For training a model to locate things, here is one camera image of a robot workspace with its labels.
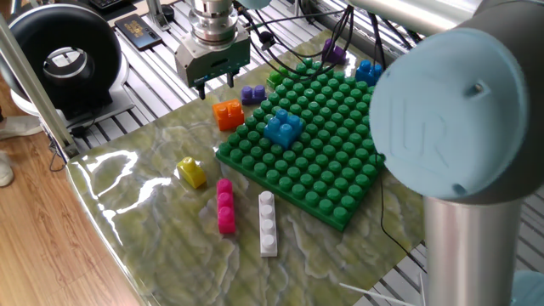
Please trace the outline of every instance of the yellow lego brick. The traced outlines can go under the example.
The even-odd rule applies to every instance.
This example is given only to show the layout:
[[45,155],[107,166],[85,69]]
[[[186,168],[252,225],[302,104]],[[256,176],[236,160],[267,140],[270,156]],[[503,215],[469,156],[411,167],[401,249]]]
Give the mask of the yellow lego brick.
[[206,183],[206,174],[202,171],[202,168],[198,167],[193,157],[187,156],[178,164],[178,171],[181,176],[197,189],[200,185]]

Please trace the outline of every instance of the wooden floor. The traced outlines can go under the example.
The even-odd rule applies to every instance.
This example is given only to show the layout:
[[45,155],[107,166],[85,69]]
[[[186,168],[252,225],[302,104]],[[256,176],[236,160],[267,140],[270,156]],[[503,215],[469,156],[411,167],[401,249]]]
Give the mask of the wooden floor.
[[[5,116],[24,115],[1,78],[0,107]],[[48,143],[44,133],[0,141],[15,174],[0,188],[0,305],[137,305],[65,171],[49,171]],[[61,166],[57,158],[54,168]]]

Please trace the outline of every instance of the phone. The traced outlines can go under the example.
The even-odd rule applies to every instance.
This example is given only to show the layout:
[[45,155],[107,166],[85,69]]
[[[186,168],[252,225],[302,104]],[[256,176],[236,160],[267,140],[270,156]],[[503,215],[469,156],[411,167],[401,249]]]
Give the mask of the phone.
[[116,21],[116,26],[139,51],[162,43],[162,38],[137,14]]

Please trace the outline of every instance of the lego brick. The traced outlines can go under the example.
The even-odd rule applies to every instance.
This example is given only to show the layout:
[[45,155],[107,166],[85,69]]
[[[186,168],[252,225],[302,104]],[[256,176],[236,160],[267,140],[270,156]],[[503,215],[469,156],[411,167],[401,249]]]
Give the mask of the lego brick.
[[279,109],[264,127],[263,135],[272,143],[288,150],[303,131],[303,123],[296,115],[288,115],[287,110]]
[[226,131],[244,124],[244,111],[237,99],[212,105],[212,110],[219,131]]
[[220,179],[217,184],[218,191],[218,227],[219,233],[231,234],[236,232],[235,204],[232,193],[232,183],[226,179]]
[[323,54],[321,55],[321,60],[328,63],[336,63],[339,65],[343,65],[346,63],[346,53],[343,51],[342,48],[340,48],[337,45],[334,45],[332,47],[331,52],[327,52],[327,50],[331,47],[332,40],[327,39],[325,41],[325,45],[323,46]]
[[261,257],[278,256],[274,195],[270,191],[265,191],[258,196],[258,223],[261,236]]
[[278,85],[281,85],[281,82],[285,78],[284,76],[289,73],[285,67],[280,67],[278,70],[281,73],[278,71],[272,71],[270,72],[269,78],[266,79],[266,85],[268,85],[272,90],[275,90]]
[[200,166],[196,165],[195,160],[187,156],[177,165],[178,172],[181,176],[193,186],[194,189],[197,189],[200,185],[206,183],[206,174],[202,171]]
[[[271,93],[219,146],[216,157],[344,230],[384,167],[369,131],[370,90],[340,73],[319,75],[308,87],[293,81],[292,90]],[[303,132],[289,150],[264,137],[266,124],[281,109],[300,114],[304,121]]]
[[241,89],[242,105],[255,105],[266,100],[266,92],[263,85],[257,85],[255,88],[245,86]]
[[355,72],[355,79],[357,81],[364,81],[370,86],[375,86],[377,80],[382,75],[382,66],[380,64],[372,65],[372,63],[365,59],[360,62],[359,68]]

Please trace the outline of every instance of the black wire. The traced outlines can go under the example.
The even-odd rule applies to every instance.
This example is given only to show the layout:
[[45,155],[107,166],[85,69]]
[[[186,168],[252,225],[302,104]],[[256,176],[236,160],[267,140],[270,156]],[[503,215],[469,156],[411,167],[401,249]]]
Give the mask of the black wire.
[[[346,24],[348,23],[348,16],[350,14],[353,13],[353,7],[352,6],[348,6],[348,8],[346,8],[346,12],[344,13],[342,19],[341,19],[341,22],[342,22],[342,25],[340,26],[340,31],[338,33],[333,33],[332,35],[334,36],[333,40],[331,41],[331,45],[329,46],[329,48],[327,49],[327,53],[326,53],[326,57],[328,57],[328,55],[330,54],[330,52],[332,52],[332,50],[334,49],[334,46],[336,44],[336,41],[337,39],[340,37],[343,29],[345,28]],[[307,77],[307,78],[304,78],[304,79],[300,79],[299,81],[302,82],[302,81],[306,81],[308,79],[311,79],[315,76],[317,76],[318,74],[320,73],[325,73],[325,72],[328,72],[329,70],[331,70],[332,68],[334,68],[336,66],[337,63],[335,63],[334,65],[331,65],[331,66],[328,66],[324,71],[321,71],[320,69],[323,67],[323,63],[321,62],[321,65],[320,65],[320,68],[316,70],[316,72],[313,74],[313,75],[309,75],[307,73],[301,73],[301,72],[298,72],[296,70],[293,70],[289,65],[286,65],[284,62],[282,62],[281,60],[279,60],[275,54],[272,53],[272,51],[269,49],[269,54],[270,56],[272,57],[272,59],[274,59],[276,62],[278,62],[278,64],[280,64],[282,67],[284,67],[285,69],[287,69],[287,71],[290,71],[291,73],[294,73],[300,77]]]
[[260,24],[256,24],[255,26],[256,27],[260,27],[260,26],[266,26],[266,25],[269,25],[271,23],[275,23],[275,22],[282,22],[282,21],[288,21],[288,20],[296,20],[296,19],[302,19],[302,18],[311,18],[311,17],[321,17],[321,16],[327,16],[327,15],[330,15],[330,14],[340,14],[340,13],[343,13],[345,12],[345,9],[343,10],[339,10],[339,11],[334,11],[334,12],[329,12],[329,13],[319,13],[319,14],[305,14],[305,15],[300,15],[300,16],[295,16],[295,17],[288,17],[288,18],[281,18],[281,19],[278,19],[278,20],[270,20],[270,21],[265,21],[265,22],[262,22]]
[[397,35],[397,37],[399,37],[400,41],[405,45],[405,47],[408,49],[408,50],[411,50],[411,44],[406,40],[406,38],[404,36],[402,36],[402,34],[400,34],[399,30],[397,30],[397,28],[395,28],[393,25],[391,25],[391,22],[389,22],[389,20],[386,20],[384,18],[382,18],[383,20],[383,23],[389,28],[389,30],[391,30],[393,33],[395,33]]
[[[303,18],[303,17],[309,17],[309,16],[319,16],[319,15],[329,15],[329,14],[339,14],[339,13],[342,13],[342,12],[346,12],[347,9],[344,9],[344,10],[340,10],[340,11],[336,11],[336,12],[330,12],[330,13],[324,13],[324,14],[307,14],[307,15],[304,15],[304,16],[297,16],[297,17],[291,17],[291,18],[284,18],[284,19],[279,19],[279,20],[271,20],[271,21],[264,21],[263,17],[261,17],[259,15],[259,17],[261,18],[261,21],[262,23],[258,24],[257,26],[262,26],[262,25],[268,25],[270,23],[273,23],[273,22],[279,22],[279,21],[285,21],[285,20],[293,20],[293,19],[296,19],[296,18]],[[334,26],[334,28],[332,29],[332,33],[334,35],[334,33],[336,33],[336,30],[337,30],[337,27],[339,26],[339,24],[341,23],[342,19],[340,19],[336,25]],[[323,54],[323,52],[325,52],[325,50],[321,50],[320,52],[316,53],[316,54],[300,54],[296,51],[294,51],[293,49],[287,47],[281,40],[278,36],[275,35],[275,33],[272,32],[272,30],[270,28],[268,28],[269,31],[275,36],[276,40],[282,45],[284,46],[287,51],[291,52],[292,54],[294,54],[295,56],[297,57],[303,57],[303,58],[314,58],[314,57],[317,57],[317,56],[320,56]]]
[[382,217],[380,218],[380,226],[382,227],[383,233],[387,235],[389,239],[394,241],[394,243],[396,243],[397,246],[399,246],[406,253],[406,256],[408,256],[411,260],[413,260],[414,263],[416,263],[417,266],[421,268],[421,270],[423,270],[423,272],[427,273],[427,271],[425,270],[425,268],[423,268],[423,266],[419,263],[419,261],[416,258],[414,258],[414,256],[410,254],[410,252],[408,252],[408,250],[406,250],[398,241],[396,241],[383,227],[383,215],[384,215],[383,210],[384,210],[385,204],[383,199],[383,176],[382,175],[380,175],[380,188],[382,189]]
[[[346,42],[346,45],[344,46],[344,49],[343,49],[343,52],[346,52],[346,50],[348,49],[349,47],[349,44],[351,43],[351,37],[353,35],[353,27],[354,27],[354,8],[349,5],[347,8],[346,8],[346,12],[344,13],[344,16],[343,18],[341,19],[342,21],[342,25],[340,27],[340,31],[338,33],[332,33],[332,36],[333,36],[333,39],[331,41],[331,46],[329,47],[329,49],[327,50],[327,53],[326,53],[326,56],[328,56],[330,54],[330,52],[334,49],[334,45],[336,44],[336,41],[337,39],[340,37],[343,29],[345,29],[345,26],[347,25],[348,23],[348,17],[350,17],[350,27],[349,27],[349,35],[348,35],[348,41]],[[273,67],[267,59],[264,58],[264,56],[262,54],[260,54],[260,50],[255,46],[255,44],[252,42],[252,46],[256,49],[257,53],[259,54],[259,56],[261,56],[261,58],[270,66],[272,67],[275,71],[277,71],[278,73],[280,73],[282,76],[284,77],[289,77],[289,76],[286,76],[285,74],[283,74],[281,71],[279,71],[277,68]],[[306,73],[300,73],[298,71],[295,71],[293,70],[291,67],[289,67],[288,65],[286,65],[285,63],[281,62],[270,50],[269,50],[269,54],[270,56],[278,62],[278,64],[280,64],[281,66],[283,66],[284,68],[286,68],[288,71],[290,71],[291,73],[294,73],[294,74],[297,74],[301,77],[306,77],[304,79],[300,79],[299,81],[300,82],[303,82],[303,81],[306,81],[306,80],[309,80],[309,79],[312,79],[314,78],[315,76],[321,74],[321,73],[326,73],[328,71],[330,71],[331,69],[333,69],[337,64],[338,62],[340,61],[340,59],[338,59],[337,62],[335,63],[332,63],[332,65],[329,65],[327,68],[325,68],[324,70],[322,70],[322,67],[324,65],[323,62],[321,62],[320,64],[320,67],[315,71],[315,73],[313,75],[309,75],[309,74],[306,74]]]
[[414,41],[414,43],[418,44],[422,41],[422,38],[419,37],[419,34],[415,33],[412,30],[407,29],[405,26],[403,26],[406,30],[406,33],[408,33],[408,36],[410,36],[411,40]]
[[255,43],[253,42],[252,39],[250,39],[249,41],[250,41],[251,45],[253,46],[253,48],[255,49],[255,51],[257,52],[257,54],[258,54],[258,55],[261,57],[261,59],[263,59],[263,61],[266,63],[266,65],[270,66],[270,68],[272,68],[274,71],[278,72],[281,76],[283,76],[283,77],[289,77],[288,75],[285,75],[283,72],[281,72],[278,68],[274,67],[274,66],[266,59],[266,57],[261,53],[261,49],[258,48],[258,47],[255,45]]
[[[261,15],[261,13],[259,13],[258,10],[255,9],[255,13],[257,13],[257,16],[258,18],[264,23],[264,18],[263,16]],[[272,37],[280,44],[282,45],[284,48],[286,48],[287,50],[291,51],[289,49],[289,47],[287,47],[287,45],[277,36],[275,35],[274,31],[272,31],[272,29],[270,28],[270,26],[268,24],[265,24],[264,26],[266,26],[266,28],[269,30],[270,34],[272,34]],[[301,55],[298,55],[296,52],[292,52],[301,62],[303,61],[303,59],[301,58]]]
[[378,51],[380,51],[380,57],[382,58],[382,67],[385,70],[387,68],[387,66],[385,64],[385,53],[383,52],[382,38],[380,37],[380,30],[378,29],[378,26],[377,26],[377,18],[376,18],[376,15],[373,14],[373,13],[371,13],[371,12],[367,12],[367,13],[368,13],[368,16],[371,18],[371,21],[372,21],[372,28],[374,29],[374,36],[376,37],[377,49],[378,49]]

